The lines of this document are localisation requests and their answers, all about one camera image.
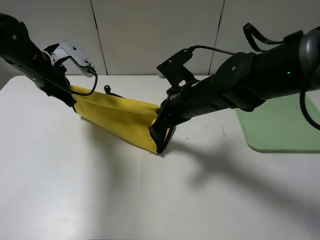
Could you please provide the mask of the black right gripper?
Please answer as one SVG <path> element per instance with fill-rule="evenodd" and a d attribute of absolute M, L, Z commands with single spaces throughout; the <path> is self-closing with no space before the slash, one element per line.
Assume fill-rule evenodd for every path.
<path fill-rule="evenodd" d="M 187 93 L 191 87 L 194 87 L 199 82 L 187 84 L 186 82 L 180 92 L 173 92 L 172 86 L 166 91 L 167 98 L 161 103 L 160 108 L 156 111 L 157 118 L 151 122 L 148 127 L 150 135 L 156 140 L 162 140 L 157 147 L 157 153 L 162 154 L 171 141 L 176 125 L 182 123 L 182 108 L 187 102 Z"/>

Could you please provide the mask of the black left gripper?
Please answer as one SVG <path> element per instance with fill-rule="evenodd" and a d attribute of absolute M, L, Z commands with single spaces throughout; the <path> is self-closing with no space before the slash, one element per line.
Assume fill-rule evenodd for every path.
<path fill-rule="evenodd" d="M 65 73 L 67 69 L 62 64 L 53 68 L 51 62 L 45 59 L 37 60 L 37 88 L 45 92 L 49 97 L 55 97 L 64 102 L 68 107 L 74 107 L 77 101 L 68 92 L 70 82 Z"/>

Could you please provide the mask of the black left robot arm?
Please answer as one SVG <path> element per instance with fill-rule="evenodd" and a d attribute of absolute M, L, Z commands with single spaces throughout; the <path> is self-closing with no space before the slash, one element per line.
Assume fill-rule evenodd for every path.
<path fill-rule="evenodd" d="M 73 107 L 76 100 L 67 92 L 67 69 L 53 67 L 51 57 L 30 39 L 27 27 L 13 16 L 0 14 L 0 57 L 29 78 L 38 89 Z"/>

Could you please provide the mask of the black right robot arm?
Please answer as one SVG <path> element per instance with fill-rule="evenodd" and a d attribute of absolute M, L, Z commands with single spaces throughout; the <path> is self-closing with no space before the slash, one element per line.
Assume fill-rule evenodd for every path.
<path fill-rule="evenodd" d="M 243 27 L 252 52 L 230 53 L 216 73 L 197 80 L 185 67 L 196 46 L 184 48 L 158 65 L 157 70 L 170 83 L 167 98 L 157 110 L 148 130 L 162 153 L 175 126 L 193 117 L 224 109 L 252 112 L 269 99 L 299 94 L 305 120 L 320 126 L 306 108 L 306 92 L 320 88 L 320 30 L 299 30 L 281 41 L 265 38 L 252 24 Z"/>

